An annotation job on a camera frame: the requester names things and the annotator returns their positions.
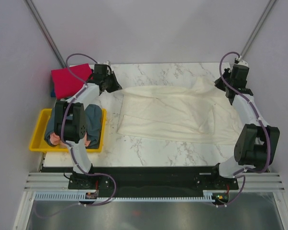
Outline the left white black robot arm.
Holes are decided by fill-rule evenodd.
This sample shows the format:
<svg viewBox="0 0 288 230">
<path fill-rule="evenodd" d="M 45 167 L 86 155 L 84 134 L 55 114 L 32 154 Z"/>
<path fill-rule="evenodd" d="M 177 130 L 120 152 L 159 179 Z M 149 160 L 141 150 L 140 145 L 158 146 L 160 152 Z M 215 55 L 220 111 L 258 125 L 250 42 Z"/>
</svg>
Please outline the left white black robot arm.
<svg viewBox="0 0 288 230">
<path fill-rule="evenodd" d="M 54 132 L 69 150 L 73 162 L 69 189 L 95 189 L 97 178 L 88 158 L 85 136 L 88 124 L 85 109 L 104 91 L 121 90 L 116 76 L 108 62 L 95 64 L 92 77 L 71 98 L 55 104 Z"/>
</svg>

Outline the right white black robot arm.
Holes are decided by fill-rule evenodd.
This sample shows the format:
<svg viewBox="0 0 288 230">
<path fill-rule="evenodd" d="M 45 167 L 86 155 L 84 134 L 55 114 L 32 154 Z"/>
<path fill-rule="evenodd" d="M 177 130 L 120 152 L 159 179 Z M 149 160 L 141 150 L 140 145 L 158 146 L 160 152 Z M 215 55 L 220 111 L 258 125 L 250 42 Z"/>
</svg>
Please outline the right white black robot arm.
<svg viewBox="0 0 288 230">
<path fill-rule="evenodd" d="M 214 188 L 222 188 L 227 179 L 243 173 L 265 173 L 274 160 L 280 130 L 263 119 L 255 104 L 252 91 L 247 88 L 248 63 L 237 61 L 231 68 L 221 70 L 215 87 L 225 92 L 231 106 L 243 124 L 234 146 L 233 156 L 216 165 L 218 172 L 210 176 Z"/>
</svg>

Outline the cream white t shirt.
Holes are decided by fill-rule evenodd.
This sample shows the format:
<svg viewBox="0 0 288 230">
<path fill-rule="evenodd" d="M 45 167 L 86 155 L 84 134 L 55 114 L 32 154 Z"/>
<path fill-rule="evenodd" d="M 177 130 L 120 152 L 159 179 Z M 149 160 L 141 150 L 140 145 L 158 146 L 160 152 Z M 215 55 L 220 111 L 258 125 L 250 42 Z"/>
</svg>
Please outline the cream white t shirt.
<svg viewBox="0 0 288 230">
<path fill-rule="evenodd" d="M 188 89 L 137 86 L 122 91 L 118 133 L 125 136 L 234 145 L 243 124 L 225 93 L 206 78 Z"/>
</svg>

